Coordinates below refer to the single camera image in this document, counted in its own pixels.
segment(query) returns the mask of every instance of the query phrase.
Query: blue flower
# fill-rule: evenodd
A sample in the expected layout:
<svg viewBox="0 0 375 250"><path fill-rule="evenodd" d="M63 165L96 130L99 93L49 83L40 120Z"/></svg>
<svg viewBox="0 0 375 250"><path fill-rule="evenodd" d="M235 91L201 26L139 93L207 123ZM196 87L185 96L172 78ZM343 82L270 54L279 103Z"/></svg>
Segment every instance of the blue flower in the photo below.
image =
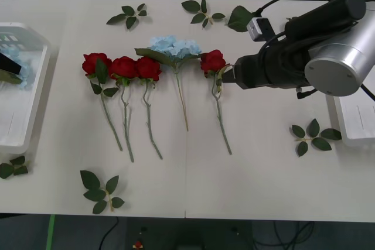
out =
<svg viewBox="0 0 375 250"><path fill-rule="evenodd" d="M170 59L183 59L189 55L201 54L202 50L195 40L179 40L173 35L153 37L151 39L152 50L166 54Z"/></svg>

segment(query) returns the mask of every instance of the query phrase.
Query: white container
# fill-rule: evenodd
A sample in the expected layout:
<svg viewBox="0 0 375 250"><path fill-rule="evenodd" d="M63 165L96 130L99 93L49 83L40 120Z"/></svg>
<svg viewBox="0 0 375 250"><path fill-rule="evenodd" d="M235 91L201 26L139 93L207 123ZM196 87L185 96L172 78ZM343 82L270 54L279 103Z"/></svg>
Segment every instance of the white container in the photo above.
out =
<svg viewBox="0 0 375 250"><path fill-rule="evenodd" d="M0 46L17 47L19 58L31 69L31 87L23 90L17 85L0 83L0 152L20 154L29 147L51 46L22 23L0 23Z"/></svg>
<svg viewBox="0 0 375 250"><path fill-rule="evenodd" d="M375 93L375 68L363 84ZM375 143L375 102L359 88L353 95L335 97L342 139L348 146Z"/></svg>

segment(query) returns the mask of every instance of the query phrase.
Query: red object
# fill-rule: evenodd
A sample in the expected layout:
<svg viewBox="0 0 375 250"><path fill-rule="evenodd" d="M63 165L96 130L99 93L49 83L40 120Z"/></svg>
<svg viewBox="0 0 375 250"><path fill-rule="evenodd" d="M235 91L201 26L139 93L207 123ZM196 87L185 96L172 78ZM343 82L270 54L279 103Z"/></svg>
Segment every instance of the red object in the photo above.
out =
<svg viewBox="0 0 375 250"><path fill-rule="evenodd" d="M117 80L118 78L113 77L113 74L125 78L134 78L139 76L138 71L135 68L135 60L129 57L121 57L113 61L110 68L110 77Z"/></svg>
<svg viewBox="0 0 375 250"><path fill-rule="evenodd" d="M142 245L142 242L141 241L137 241L134 245L133 245L133 248L139 250L139 249L142 249L143 248L143 245Z"/></svg>
<svg viewBox="0 0 375 250"><path fill-rule="evenodd" d="M107 68L111 67L112 61L107 58L104 53L91 53L89 55L83 55L84 62L82 64L83 70L87 73L86 76L95 73L95 66L98 59L102 60Z"/></svg>
<svg viewBox="0 0 375 250"><path fill-rule="evenodd" d="M149 57L138 59L137 69L140 78L152 78L154 81L159 81L159 75L162 73L159 62Z"/></svg>
<svg viewBox="0 0 375 250"><path fill-rule="evenodd" d="M207 76L210 70L216 73L226 65L223 54L219 50L203 54L200 60L200 68L204 71L205 76Z"/></svg>

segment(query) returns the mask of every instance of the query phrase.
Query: light blue hydrangea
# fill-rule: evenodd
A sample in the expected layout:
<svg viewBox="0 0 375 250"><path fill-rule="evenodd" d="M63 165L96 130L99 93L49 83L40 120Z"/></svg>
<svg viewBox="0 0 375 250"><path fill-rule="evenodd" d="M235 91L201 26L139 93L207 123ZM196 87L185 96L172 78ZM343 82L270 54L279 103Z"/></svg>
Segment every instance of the light blue hydrangea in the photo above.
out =
<svg viewBox="0 0 375 250"><path fill-rule="evenodd" d="M19 74L17 75L17 77L20 78L22 82L18 84L17 86L20 89L25 89L26 86L28 85L28 77L30 76L30 66L18 57L19 56L18 48L16 47L1 48L0 52L21 66L21 70Z"/></svg>
<svg viewBox="0 0 375 250"><path fill-rule="evenodd" d="M202 50L195 40L179 40L173 35L153 37L150 49L166 54L172 60L183 59L189 55L201 54Z"/></svg>

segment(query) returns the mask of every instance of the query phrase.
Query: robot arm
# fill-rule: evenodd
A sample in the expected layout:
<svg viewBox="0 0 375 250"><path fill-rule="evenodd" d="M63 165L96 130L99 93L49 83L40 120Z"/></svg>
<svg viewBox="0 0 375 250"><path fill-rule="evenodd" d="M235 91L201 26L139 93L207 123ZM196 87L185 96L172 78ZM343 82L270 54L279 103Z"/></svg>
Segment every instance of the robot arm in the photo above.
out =
<svg viewBox="0 0 375 250"><path fill-rule="evenodd" d="M254 18L248 26L253 40L262 31L258 23ZM375 64L375 11L366 10L365 0L332 0L293 18L284 32L266 37L258 54L239 58L224 73L224 83L242 89L311 85L328 95L346 96L359 89Z"/></svg>

